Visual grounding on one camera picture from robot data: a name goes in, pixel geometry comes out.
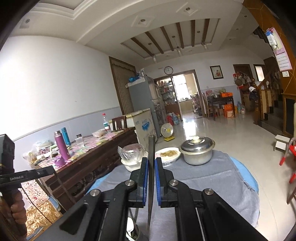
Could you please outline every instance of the wall clock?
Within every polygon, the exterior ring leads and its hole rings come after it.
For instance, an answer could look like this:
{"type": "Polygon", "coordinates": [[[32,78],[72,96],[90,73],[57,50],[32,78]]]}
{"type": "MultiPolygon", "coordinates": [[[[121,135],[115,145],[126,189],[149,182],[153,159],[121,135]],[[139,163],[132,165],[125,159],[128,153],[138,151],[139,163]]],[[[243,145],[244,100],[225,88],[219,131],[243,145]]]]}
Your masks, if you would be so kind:
{"type": "Polygon", "coordinates": [[[173,73],[173,68],[171,66],[166,66],[164,71],[165,71],[165,74],[170,75],[173,73]]]}

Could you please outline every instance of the blue thermos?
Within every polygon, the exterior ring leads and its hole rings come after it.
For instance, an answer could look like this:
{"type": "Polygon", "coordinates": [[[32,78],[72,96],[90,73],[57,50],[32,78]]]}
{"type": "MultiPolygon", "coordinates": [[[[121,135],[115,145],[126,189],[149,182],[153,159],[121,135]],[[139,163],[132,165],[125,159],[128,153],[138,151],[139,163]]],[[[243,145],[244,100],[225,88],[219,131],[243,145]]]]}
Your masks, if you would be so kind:
{"type": "Polygon", "coordinates": [[[65,140],[65,143],[70,146],[71,142],[69,140],[69,136],[68,136],[68,133],[67,133],[67,130],[65,127],[62,128],[62,134],[63,134],[63,138],[65,140]]]}

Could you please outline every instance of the silver bolt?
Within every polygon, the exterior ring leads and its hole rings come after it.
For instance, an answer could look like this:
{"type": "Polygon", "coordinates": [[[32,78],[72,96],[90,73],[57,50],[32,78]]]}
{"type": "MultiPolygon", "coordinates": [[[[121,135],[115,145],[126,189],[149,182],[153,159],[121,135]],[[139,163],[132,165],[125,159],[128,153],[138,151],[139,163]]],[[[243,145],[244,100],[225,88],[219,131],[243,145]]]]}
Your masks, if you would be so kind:
{"type": "Polygon", "coordinates": [[[205,189],[205,194],[212,195],[213,193],[214,193],[214,190],[212,188],[206,188],[205,189]]]}
{"type": "Polygon", "coordinates": [[[93,189],[89,193],[90,193],[90,195],[95,197],[95,196],[98,196],[100,194],[100,190],[99,189],[93,189]]]}
{"type": "Polygon", "coordinates": [[[132,185],[135,184],[135,181],[134,181],[134,180],[126,180],[125,184],[126,184],[127,186],[132,186],[132,185]]]}
{"type": "Polygon", "coordinates": [[[177,186],[179,184],[179,181],[175,180],[175,179],[172,179],[172,180],[169,181],[169,184],[172,185],[172,186],[177,186]]]}

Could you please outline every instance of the small white table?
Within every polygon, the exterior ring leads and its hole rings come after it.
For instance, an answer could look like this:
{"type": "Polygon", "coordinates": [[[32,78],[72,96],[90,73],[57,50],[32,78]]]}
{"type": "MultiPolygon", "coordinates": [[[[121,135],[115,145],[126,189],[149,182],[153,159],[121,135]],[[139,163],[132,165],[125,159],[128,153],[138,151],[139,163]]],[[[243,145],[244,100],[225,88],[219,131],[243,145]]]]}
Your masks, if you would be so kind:
{"type": "Polygon", "coordinates": [[[281,149],[281,150],[286,150],[287,144],[290,141],[290,138],[281,136],[281,135],[276,135],[276,144],[274,145],[274,151],[276,148],[281,149]]]}

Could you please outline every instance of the picture frame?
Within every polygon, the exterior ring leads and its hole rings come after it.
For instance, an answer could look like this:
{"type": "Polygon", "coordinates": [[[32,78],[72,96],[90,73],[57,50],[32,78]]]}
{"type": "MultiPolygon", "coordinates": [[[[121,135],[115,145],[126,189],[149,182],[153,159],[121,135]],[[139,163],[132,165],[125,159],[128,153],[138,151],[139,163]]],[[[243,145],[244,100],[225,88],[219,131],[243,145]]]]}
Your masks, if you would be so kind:
{"type": "Polygon", "coordinates": [[[220,65],[210,66],[214,80],[223,79],[223,74],[220,65]]]}

